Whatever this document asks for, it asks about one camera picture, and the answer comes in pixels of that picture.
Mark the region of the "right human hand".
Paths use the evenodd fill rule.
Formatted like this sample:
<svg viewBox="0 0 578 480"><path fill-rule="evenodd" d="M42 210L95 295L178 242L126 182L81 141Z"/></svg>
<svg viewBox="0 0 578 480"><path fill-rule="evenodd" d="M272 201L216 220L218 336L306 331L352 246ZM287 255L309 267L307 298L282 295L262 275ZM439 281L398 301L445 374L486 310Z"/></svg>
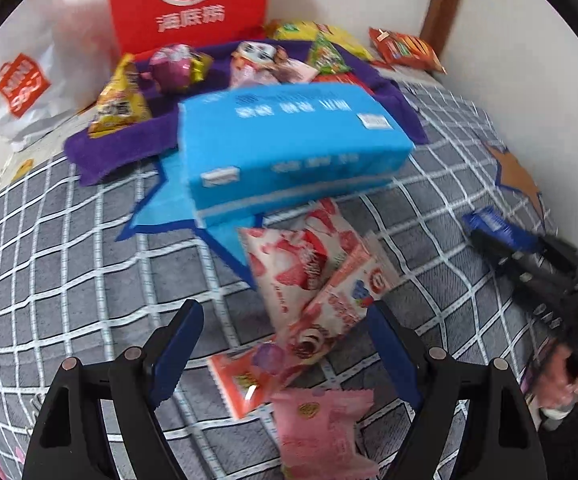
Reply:
<svg viewBox="0 0 578 480"><path fill-rule="evenodd" d="M566 344L556 344L542 373L534 383L533 395L538 408L557 410L578 402L578 376L571 378L567 360L571 350Z"/></svg>

